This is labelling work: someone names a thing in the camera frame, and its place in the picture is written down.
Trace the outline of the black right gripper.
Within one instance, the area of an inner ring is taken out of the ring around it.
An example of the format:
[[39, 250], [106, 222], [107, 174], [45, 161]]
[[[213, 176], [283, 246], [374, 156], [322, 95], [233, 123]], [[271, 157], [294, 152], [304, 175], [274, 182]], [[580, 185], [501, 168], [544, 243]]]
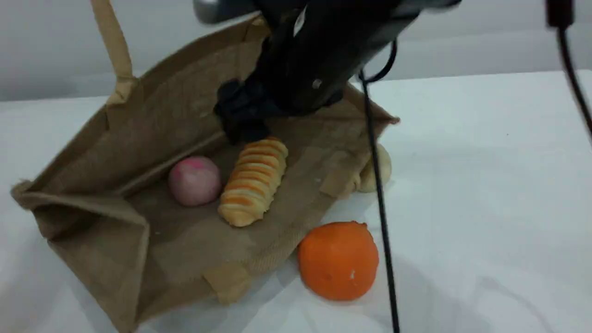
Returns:
[[214, 112], [232, 145], [271, 135], [264, 119], [296, 117], [336, 103], [348, 80], [382, 79], [404, 29], [399, 2], [307, 2], [264, 40], [254, 72], [218, 88]]

